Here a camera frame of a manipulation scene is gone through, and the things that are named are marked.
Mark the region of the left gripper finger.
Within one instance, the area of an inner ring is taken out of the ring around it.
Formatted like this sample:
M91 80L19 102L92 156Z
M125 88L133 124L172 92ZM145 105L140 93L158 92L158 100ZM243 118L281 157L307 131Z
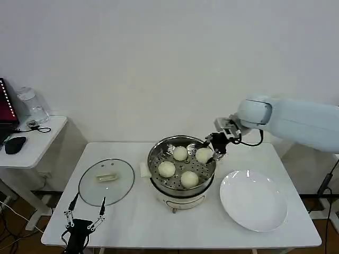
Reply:
M105 220L105 200L106 197L103 198L99 212L99 217L95 222L93 222L91 225L87 227L88 230L95 230Z
M74 226L74 216L73 216L73 211L76 206L77 199L79 197L79 193L77 193L74 197L74 199L70 202L68 209L64 211L64 215L67 220L66 228L72 228Z

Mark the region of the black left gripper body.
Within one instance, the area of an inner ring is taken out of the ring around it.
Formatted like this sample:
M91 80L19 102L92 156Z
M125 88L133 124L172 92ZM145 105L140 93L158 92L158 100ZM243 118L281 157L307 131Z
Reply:
M84 253L84 249L89 242L89 235L93 233L91 229L88 229L88 226L91 226L93 222L84 219L73 219L73 223L74 226L70 226L67 229L70 236L65 253Z

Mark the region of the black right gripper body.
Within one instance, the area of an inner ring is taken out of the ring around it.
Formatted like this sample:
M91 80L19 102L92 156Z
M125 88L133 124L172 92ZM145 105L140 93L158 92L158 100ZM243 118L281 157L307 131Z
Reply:
M214 132L211 133L211 140L210 140L214 152L219 155L225 155L227 150L226 146L229 143L228 138L223 132Z

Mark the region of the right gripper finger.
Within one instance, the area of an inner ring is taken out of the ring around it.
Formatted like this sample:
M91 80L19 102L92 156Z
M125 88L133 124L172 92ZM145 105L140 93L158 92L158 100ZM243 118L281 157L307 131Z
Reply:
M220 159L223 158L224 155L225 153L222 153L218 149L216 149L213 152L212 157L208 159L207 163L212 163L213 161L219 161Z
M211 143L211 140L213 138L212 133L209 134L208 136L205 137L205 141L203 143L198 143L195 145L196 148L206 148L209 146L209 144Z

